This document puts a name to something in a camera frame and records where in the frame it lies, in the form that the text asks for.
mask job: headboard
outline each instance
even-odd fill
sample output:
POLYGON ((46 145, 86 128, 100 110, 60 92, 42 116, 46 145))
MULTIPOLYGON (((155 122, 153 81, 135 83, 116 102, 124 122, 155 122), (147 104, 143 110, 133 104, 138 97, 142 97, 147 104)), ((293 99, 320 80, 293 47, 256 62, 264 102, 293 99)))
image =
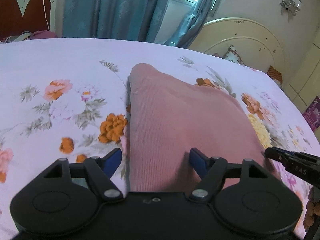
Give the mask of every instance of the headboard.
POLYGON ((0 39, 20 35, 23 31, 54 32, 56 0, 0 0, 0 39))
POLYGON ((244 63, 267 71, 270 66, 285 74, 287 59, 278 39, 262 24, 244 18, 222 18, 207 22, 189 49, 223 56, 233 44, 244 63))

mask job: cable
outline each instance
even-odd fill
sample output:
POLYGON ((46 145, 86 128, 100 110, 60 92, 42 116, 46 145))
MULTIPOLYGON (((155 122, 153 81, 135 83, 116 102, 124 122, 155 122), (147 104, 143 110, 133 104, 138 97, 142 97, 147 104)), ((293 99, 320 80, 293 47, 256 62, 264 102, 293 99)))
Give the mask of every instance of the cable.
POLYGON ((48 31, 49 31, 50 29, 49 29, 49 23, 48 23, 48 20, 47 20, 47 14, 46 14, 46 12, 45 12, 44 0, 42 0, 42 4, 43 4, 43 10, 44 10, 44 17, 45 17, 45 21, 47 22, 47 27, 48 27, 48 31))
POLYGON ((45 11, 44 0, 42 0, 42 4, 43 4, 43 10, 44 10, 44 17, 45 17, 45 21, 47 22, 48 31, 50 31, 49 23, 48 23, 48 20, 47 20, 47 13, 46 13, 46 11, 45 11))

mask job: pink fabric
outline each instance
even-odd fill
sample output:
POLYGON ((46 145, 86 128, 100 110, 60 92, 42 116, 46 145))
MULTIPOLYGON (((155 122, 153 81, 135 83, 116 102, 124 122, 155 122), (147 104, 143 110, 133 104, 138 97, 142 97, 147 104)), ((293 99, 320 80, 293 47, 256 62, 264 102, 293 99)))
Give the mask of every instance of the pink fabric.
POLYGON ((37 39, 51 39, 51 38, 58 38, 58 36, 50 31, 38 31, 33 33, 33 37, 31 40, 37 40, 37 39))
MULTIPOLYGON (((192 147, 230 163, 264 164, 264 148, 233 97, 144 63, 132 69, 130 84, 132 191, 190 192, 200 180, 188 164, 192 147)), ((237 181, 228 179, 225 187, 237 181)))

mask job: wall sconce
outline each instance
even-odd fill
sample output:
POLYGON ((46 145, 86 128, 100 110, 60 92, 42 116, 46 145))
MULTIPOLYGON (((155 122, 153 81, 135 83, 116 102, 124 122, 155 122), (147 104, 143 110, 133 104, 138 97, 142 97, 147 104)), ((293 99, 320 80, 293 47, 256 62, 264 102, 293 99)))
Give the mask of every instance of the wall sconce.
POLYGON ((300 0, 282 0, 280 4, 285 10, 291 12, 294 16, 297 15, 298 11, 301 11, 300 0))

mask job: poster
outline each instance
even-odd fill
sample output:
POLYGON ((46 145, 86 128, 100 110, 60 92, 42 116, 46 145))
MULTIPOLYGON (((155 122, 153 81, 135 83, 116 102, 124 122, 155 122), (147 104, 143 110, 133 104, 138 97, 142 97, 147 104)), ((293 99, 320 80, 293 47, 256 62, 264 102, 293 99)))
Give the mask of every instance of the poster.
POLYGON ((311 105, 302 114, 314 132, 320 126, 320 98, 316 96, 311 105))

